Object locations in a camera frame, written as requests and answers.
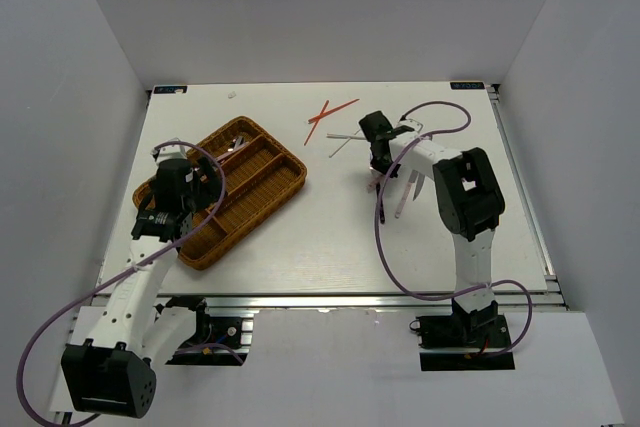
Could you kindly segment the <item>silver spoon pink handle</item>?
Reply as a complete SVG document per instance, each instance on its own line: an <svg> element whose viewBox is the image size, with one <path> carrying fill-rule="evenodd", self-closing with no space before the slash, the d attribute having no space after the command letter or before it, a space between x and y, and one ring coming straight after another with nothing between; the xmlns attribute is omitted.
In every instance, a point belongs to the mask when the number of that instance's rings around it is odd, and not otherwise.
<svg viewBox="0 0 640 427"><path fill-rule="evenodd" d="M222 153L217 160L223 162L227 158L231 157L234 153L239 152L246 145L246 139L244 136L237 136L227 148L227 151Z"/></svg>

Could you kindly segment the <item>black handled fork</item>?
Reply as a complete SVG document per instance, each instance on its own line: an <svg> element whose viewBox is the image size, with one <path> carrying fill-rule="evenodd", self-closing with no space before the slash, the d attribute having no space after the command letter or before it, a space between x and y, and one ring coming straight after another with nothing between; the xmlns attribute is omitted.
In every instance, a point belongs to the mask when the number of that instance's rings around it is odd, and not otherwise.
<svg viewBox="0 0 640 427"><path fill-rule="evenodd" d="M385 224L386 218L385 218L385 211L384 211L384 202L383 202L383 193L382 193L382 187L381 187L381 182L378 182L376 184L376 196L377 196L377 213L379 216L379 223L381 225Z"/></svg>

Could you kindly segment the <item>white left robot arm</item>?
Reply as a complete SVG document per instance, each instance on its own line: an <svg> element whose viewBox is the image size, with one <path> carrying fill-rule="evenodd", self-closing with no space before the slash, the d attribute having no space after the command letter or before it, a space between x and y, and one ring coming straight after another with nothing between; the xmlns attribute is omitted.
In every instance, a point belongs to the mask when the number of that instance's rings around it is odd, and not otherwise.
<svg viewBox="0 0 640 427"><path fill-rule="evenodd" d="M211 321L184 306L151 315L162 282L186 237L197 229L196 214L225 192L217 166L177 156L160 160L150 191L138 206L128 267L81 344L65 347L61 368L75 410L95 415L142 418L155 396L156 369L185 341L199 346Z"/></svg>

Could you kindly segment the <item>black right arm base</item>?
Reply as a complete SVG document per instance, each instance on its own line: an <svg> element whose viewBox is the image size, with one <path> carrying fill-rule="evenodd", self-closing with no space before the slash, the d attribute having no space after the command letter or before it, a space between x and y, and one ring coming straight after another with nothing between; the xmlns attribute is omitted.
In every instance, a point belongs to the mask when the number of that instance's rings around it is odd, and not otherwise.
<svg viewBox="0 0 640 427"><path fill-rule="evenodd" d="M508 371L515 369L511 352L497 352L511 345L506 319L497 319L466 335L453 316L420 316L409 323L418 337L423 372Z"/></svg>

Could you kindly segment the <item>silver knife pink handle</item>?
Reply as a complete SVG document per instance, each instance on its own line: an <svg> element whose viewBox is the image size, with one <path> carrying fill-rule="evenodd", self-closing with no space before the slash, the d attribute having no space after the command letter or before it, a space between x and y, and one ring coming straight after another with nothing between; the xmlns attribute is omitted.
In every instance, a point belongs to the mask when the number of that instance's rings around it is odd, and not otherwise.
<svg viewBox="0 0 640 427"><path fill-rule="evenodd" d="M409 175L409 178L408 178L408 180L407 180L407 182L405 184L402 196L401 196L401 198L400 198L400 200L398 202L398 205L396 207L395 214L394 214L394 217L396 219L399 219L401 217L403 209L404 209L404 207L406 205L406 202L407 202L407 200L409 198L409 194L411 193L411 190L412 190L413 185L416 182L416 180L417 180L417 173L412 171L411 174Z"/></svg>

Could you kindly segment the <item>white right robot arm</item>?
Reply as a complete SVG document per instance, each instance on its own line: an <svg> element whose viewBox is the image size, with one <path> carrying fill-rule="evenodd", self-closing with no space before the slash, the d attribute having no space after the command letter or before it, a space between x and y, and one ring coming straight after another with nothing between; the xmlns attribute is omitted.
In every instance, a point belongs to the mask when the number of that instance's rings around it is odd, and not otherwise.
<svg viewBox="0 0 640 427"><path fill-rule="evenodd" d="M486 152L441 146L430 133L419 134L407 123L393 126L380 111L359 121L370 144L371 168L381 175L375 208L387 182L402 170L434 183L437 211L454 244L456 284L452 304L459 314L451 321L453 337L472 346L484 338L488 324L482 314L495 315L491 287L491 248L505 200Z"/></svg>

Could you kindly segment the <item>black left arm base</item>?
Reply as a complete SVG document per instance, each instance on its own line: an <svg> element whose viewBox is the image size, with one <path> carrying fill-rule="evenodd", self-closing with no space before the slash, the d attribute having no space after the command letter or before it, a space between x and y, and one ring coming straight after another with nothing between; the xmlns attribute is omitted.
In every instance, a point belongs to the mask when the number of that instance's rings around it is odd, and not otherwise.
<svg viewBox="0 0 640 427"><path fill-rule="evenodd" d="M243 322L240 316L213 315L202 296L174 296L166 303L155 305L158 320L171 307L184 307L196 315L195 333L182 342L179 350L167 361L172 366L240 366L248 349L242 343Z"/></svg>

